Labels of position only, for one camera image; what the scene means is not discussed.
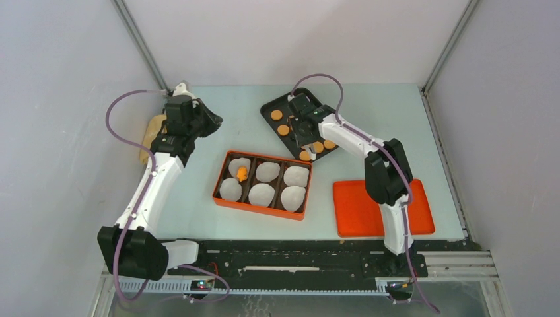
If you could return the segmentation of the black cookie tray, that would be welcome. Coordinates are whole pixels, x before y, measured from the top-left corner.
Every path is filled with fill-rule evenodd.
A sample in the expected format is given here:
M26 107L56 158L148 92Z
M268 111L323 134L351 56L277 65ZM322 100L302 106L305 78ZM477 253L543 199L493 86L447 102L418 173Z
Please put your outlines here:
M292 126L292 122L295 121L295 115L292 113L292 109L304 112L304 114L311 114L317 109L326 110L327 113L330 114L334 113L334 109L323 105L306 88L297 88L295 90L295 99L293 100L294 106L290 106L288 97L289 93L264 104L260 108L260 113L295 159L304 162L312 162L310 156L306 154L305 148L297 145L296 134Z

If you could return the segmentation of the orange compartment box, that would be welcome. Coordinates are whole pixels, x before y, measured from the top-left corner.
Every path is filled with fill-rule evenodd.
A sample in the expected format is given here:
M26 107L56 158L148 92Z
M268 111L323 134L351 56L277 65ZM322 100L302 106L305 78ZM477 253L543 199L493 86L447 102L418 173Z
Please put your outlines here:
M301 221L311 177L309 162L230 150L212 198L221 207Z

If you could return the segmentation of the orange fish cookie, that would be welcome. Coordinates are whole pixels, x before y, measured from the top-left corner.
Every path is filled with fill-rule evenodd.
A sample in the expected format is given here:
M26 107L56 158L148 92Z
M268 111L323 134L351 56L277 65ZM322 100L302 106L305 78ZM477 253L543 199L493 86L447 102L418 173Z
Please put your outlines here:
M243 182L248 179L248 169L245 166L241 166L238 168L236 173L236 178L239 182Z

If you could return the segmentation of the metal tongs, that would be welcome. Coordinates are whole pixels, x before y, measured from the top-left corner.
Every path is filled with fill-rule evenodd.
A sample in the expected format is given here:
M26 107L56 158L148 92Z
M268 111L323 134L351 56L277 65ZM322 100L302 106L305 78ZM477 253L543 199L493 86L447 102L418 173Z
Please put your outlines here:
M316 148L314 146L313 143L309 144L309 145L305 145L304 146L306 152L308 153L308 156L310 157L310 160L316 160Z

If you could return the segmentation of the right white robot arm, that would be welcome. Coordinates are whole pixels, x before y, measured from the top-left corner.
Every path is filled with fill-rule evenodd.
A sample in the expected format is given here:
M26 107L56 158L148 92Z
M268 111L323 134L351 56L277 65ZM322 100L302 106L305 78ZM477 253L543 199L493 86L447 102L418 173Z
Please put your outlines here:
M365 189L381 210L384 246L391 253L384 258L385 270L403 275L411 266L409 252L413 239L409 228L408 206L413 201L412 175L402 144L397 139L377 139L339 115L330 106L317 107L304 94L289 94L292 113L289 124L296 144L311 160L318 154L315 143L323 139L364 162Z

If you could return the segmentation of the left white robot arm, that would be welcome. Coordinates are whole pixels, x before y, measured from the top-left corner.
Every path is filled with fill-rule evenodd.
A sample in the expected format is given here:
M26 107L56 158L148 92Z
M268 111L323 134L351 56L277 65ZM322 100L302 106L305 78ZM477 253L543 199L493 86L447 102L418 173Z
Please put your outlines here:
M136 145L149 157L133 197L115 224L103 226L97 235L114 277L158 281L174 267L183 265L191 274L201 275L209 266L198 243L161 242L156 231L172 185L194 152L196 140L216 132L223 119L190 92L184 81L168 92L164 113L166 119L151 144Z

